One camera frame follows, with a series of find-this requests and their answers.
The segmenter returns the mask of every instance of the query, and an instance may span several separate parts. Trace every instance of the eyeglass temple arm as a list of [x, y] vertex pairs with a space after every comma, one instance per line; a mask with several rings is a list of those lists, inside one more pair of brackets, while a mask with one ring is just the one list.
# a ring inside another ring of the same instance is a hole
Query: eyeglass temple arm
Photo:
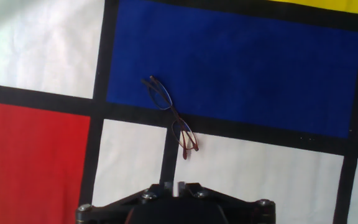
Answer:
[[156, 89], [156, 87], [152, 86], [148, 81], [141, 79], [140, 80], [144, 85], [146, 85], [147, 87], [152, 88], [154, 91], [156, 91], [159, 95], [162, 96], [162, 98], [165, 100], [165, 102], [167, 102], [169, 105], [171, 104], [169, 102], [169, 100], [167, 99], [167, 97], [165, 96], [165, 94], [162, 93], [162, 90], [158, 90]]

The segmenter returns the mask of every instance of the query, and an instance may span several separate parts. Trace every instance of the screw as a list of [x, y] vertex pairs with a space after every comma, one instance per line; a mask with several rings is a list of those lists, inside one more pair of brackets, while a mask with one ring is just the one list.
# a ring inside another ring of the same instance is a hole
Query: screw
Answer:
[[91, 208], [92, 208], [91, 204], [84, 204], [78, 208], [78, 211], [85, 212], [85, 211], [91, 210]]
[[196, 193], [196, 198], [205, 198], [206, 196], [207, 196], [207, 191], [205, 191], [205, 190], [201, 190], [201, 191], [199, 191], [199, 192], [197, 192]]
[[157, 198], [156, 194], [153, 192], [144, 192], [142, 194], [142, 198], [146, 199], [146, 200], [152, 200]]
[[259, 201], [257, 201], [257, 203], [260, 205], [260, 206], [267, 206], [267, 205], [270, 205], [272, 203], [272, 201], [270, 200], [267, 200], [267, 199], [260, 199]]

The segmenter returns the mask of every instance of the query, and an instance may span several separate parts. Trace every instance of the black mechanical device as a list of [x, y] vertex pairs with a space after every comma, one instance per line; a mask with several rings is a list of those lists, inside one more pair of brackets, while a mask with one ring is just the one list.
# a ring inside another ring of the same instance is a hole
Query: black mechanical device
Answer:
[[104, 207], [80, 206], [77, 224], [274, 224], [275, 203], [267, 199], [245, 202], [202, 187], [198, 183], [152, 184], [150, 188]]

